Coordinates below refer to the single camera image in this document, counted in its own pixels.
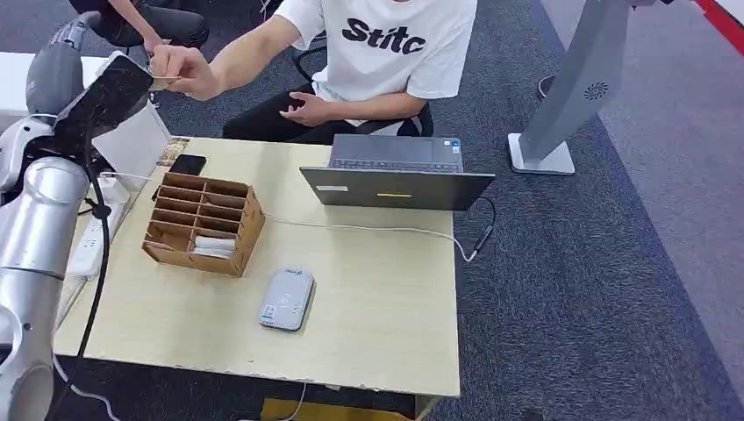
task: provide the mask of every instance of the red stripe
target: red stripe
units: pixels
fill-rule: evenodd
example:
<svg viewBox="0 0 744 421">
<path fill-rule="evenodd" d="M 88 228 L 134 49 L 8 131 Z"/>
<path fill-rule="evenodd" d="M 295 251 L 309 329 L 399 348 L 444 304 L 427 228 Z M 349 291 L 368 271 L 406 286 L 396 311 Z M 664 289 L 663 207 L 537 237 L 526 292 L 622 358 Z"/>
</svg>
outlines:
<svg viewBox="0 0 744 421">
<path fill-rule="evenodd" d="M 697 0 L 705 11 L 705 17 L 715 26 L 729 42 L 744 55 L 744 28 L 742 24 L 728 14 L 715 0 Z"/>
</svg>

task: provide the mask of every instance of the black phone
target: black phone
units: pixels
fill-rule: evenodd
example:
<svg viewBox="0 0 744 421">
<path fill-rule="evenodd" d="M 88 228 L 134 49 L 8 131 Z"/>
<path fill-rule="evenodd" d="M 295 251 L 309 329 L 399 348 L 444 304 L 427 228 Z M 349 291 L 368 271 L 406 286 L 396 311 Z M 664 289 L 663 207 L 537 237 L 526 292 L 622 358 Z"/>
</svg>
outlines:
<svg viewBox="0 0 744 421">
<path fill-rule="evenodd" d="M 175 162 L 170 167 L 169 172 L 186 175 L 200 175 L 202 174 L 202 169 L 204 169 L 204 165 L 206 165 L 206 163 L 207 159 L 204 156 L 187 155 L 185 153 L 182 153 L 178 155 L 178 158 L 175 159 Z M 158 197 L 159 190 L 160 188 L 156 189 L 153 193 L 153 201 Z"/>
</svg>

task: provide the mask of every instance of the white t-shirt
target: white t-shirt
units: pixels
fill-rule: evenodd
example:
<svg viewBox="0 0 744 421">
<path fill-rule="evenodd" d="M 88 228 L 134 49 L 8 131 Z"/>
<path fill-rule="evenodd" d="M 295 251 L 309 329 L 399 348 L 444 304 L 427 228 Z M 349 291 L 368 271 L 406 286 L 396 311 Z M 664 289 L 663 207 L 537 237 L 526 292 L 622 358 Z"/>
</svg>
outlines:
<svg viewBox="0 0 744 421">
<path fill-rule="evenodd" d="M 312 79 L 326 101 L 407 92 L 457 96 L 477 0 L 284 0 L 276 14 L 306 50 L 325 30 L 328 65 Z"/>
</svg>

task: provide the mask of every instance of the card reader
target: card reader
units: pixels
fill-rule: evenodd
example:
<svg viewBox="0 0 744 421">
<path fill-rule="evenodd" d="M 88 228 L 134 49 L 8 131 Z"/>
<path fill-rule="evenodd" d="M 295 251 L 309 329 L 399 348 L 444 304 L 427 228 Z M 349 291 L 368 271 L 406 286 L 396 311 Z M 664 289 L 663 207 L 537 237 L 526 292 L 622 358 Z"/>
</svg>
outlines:
<svg viewBox="0 0 744 421">
<path fill-rule="evenodd" d="M 312 274 L 301 268 L 280 268 L 274 272 L 259 310 L 259 322 L 267 327 L 298 331 L 314 283 Z"/>
</svg>

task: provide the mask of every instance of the metal stand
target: metal stand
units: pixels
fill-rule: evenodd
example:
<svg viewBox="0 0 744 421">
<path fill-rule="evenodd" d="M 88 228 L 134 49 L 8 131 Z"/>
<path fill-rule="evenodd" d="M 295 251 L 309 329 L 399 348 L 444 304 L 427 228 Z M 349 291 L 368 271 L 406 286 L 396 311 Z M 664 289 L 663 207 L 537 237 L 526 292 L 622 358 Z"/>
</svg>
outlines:
<svg viewBox="0 0 744 421">
<path fill-rule="evenodd" d="M 566 142 L 558 147 L 541 161 L 525 161 L 522 157 L 522 149 L 519 147 L 519 138 L 522 135 L 512 133 L 509 135 L 509 151 L 511 152 L 511 169 L 515 173 L 522 174 L 546 174 L 546 175 L 573 175 L 576 172 L 574 161 Z"/>
<path fill-rule="evenodd" d="M 509 135 L 511 167 L 519 173 L 575 173 L 565 140 L 619 90 L 632 6 L 655 0 L 587 0 L 561 73 L 523 133 Z"/>
</svg>

